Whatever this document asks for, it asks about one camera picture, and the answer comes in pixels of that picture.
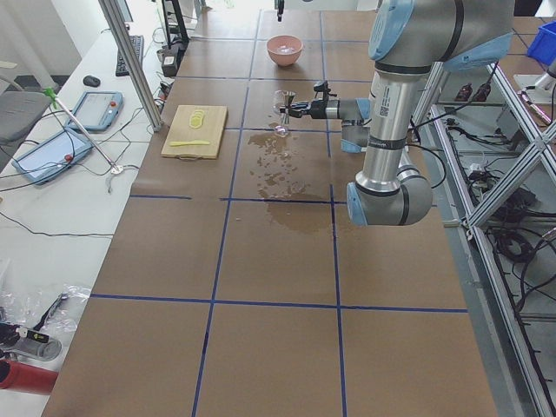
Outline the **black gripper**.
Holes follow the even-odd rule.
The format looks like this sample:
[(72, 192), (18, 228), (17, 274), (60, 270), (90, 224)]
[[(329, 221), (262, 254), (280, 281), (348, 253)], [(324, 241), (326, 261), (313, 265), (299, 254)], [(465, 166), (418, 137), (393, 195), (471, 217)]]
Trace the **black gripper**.
[(314, 99), (309, 102), (295, 102), (290, 105), (289, 115), (294, 118), (310, 116), (317, 120), (340, 120), (341, 101), (337, 99)]

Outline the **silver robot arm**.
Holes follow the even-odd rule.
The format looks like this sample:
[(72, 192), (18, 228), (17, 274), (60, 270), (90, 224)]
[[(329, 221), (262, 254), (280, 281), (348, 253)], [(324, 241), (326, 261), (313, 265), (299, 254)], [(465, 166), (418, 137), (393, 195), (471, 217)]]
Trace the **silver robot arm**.
[(420, 79), (434, 63), (456, 71), (499, 61), (512, 42), (513, 12), (512, 1), (381, 1), (368, 45), (375, 73), (369, 97), (282, 108), (355, 130), (349, 139), (366, 153), (347, 185), (352, 223), (403, 226), (427, 215), (431, 186), (404, 150)]

